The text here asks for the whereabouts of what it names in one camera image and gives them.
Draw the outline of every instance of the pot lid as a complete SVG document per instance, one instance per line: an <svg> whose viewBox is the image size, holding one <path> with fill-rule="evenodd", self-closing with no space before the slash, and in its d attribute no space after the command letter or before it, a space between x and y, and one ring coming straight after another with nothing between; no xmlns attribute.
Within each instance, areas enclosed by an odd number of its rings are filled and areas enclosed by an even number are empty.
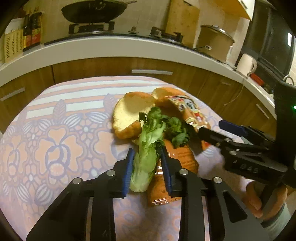
<svg viewBox="0 0 296 241"><path fill-rule="evenodd" d="M216 30L216 31L218 31L220 33L223 33L224 35L226 35L227 37L229 37L235 43L235 40L233 39L233 37L231 37L225 30L223 30L219 26L205 24L205 25L201 25L201 27L211 28L211 29L214 29L214 30Z"/></svg>

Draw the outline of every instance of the green leafy vegetable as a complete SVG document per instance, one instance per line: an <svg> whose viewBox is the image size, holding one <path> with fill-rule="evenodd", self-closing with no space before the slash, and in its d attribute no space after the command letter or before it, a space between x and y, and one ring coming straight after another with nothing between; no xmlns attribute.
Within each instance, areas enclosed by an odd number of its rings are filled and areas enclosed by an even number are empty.
<svg viewBox="0 0 296 241"><path fill-rule="evenodd" d="M184 146L189 141L188 125L185 122L180 121L177 117L172 117L166 119L165 123L165 137L172 142L174 148Z"/></svg>
<svg viewBox="0 0 296 241"><path fill-rule="evenodd" d="M187 124L177 117L162 115L158 107L152 107L148 114L140 112L139 121L144 125L138 139L139 152L133 160L130 189L134 192L146 191L152 180L159 159L157 151L164 145L163 133L174 148L184 146L190 139Z"/></svg>
<svg viewBox="0 0 296 241"><path fill-rule="evenodd" d="M139 152L133 160L130 189L134 192L146 191L152 180L159 158L156 149L163 145L164 118L166 116L161 114L158 107L152 107L147 115L139 114L139 120L144 121L144 125L138 140Z"/></svg>

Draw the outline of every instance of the person's hand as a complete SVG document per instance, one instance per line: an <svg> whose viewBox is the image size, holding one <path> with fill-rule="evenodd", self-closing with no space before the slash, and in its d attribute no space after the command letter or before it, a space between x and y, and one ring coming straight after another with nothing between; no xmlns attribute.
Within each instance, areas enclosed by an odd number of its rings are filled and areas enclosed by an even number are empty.
<svg viewBox="0 0 296 241"><path fill-rule="evenodd" d="M261 210L261 200L258 197L258 194L255 191L255 181L250 182L246 187L246 195L242 199L246 207L252 212L256 218L261 218L263 212ZM281 209L282 205L287 199L288 189L285 185L282 185L276 189L277 201L271 208L271 210L264 215L263 220L269 220L275 216L278 211Z"/></svg>

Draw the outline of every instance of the food wrapper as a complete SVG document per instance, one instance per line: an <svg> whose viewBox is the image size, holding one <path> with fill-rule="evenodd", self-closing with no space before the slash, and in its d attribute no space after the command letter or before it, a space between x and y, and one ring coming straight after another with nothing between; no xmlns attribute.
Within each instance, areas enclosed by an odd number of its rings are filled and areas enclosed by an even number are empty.
<svg viewBox="0 0 296 241"><path fill-rule="evenodd" d="M165 147L168 151L169 157L178 159L182 168L186 168L197 174L198 162L195 160L194 155L188 145L174 149L172 143L164 140ZM163 170L160 160L156 164L155 175L147 190L149 204L160 205L173 202L181 199L180 197L170 197L165 190L165 182L163 179Z"/></svg>
<svg viewBox="0 0 296 241"><path fill-rule="evenodd" d="M178 108L183 120L187 124L192 125L196 132L198 132L201 127L211 128L200 109L188 96L166 96L158 102L158 105L167 108ZM203 150L210 146L210 144L205 141L201 141L201 145ZM188 145L174 149L172 143L165 140L165 147L169 157L178 159L182 168L197 174L198 162L195 160ZM151 205L166 204L180 199L180 197L172 198L166 192L160 160L156 164L155 175L149 185L147 194L148 201Z"/></svg>

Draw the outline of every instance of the table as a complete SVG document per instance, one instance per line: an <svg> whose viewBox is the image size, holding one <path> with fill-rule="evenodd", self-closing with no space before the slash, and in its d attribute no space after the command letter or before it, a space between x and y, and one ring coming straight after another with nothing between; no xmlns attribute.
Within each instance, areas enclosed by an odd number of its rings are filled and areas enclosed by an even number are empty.
<svg viewBox="0 0 296 241"><path fill-rule="evenodd" d="M46 208L75 177L98 177L124 159L131 146L114 138L111 117L125 93L175 87L150 77L117 76L73 80L52 86L13 120L0 144L0 208L25 240ZM221 118L193 97L212 129ZM220 176L238 194L248 180L223 170L210 146L196 156L198 175ZM181 201L149 207L145 193L114 200L117 240L178 240Z"/></svg>

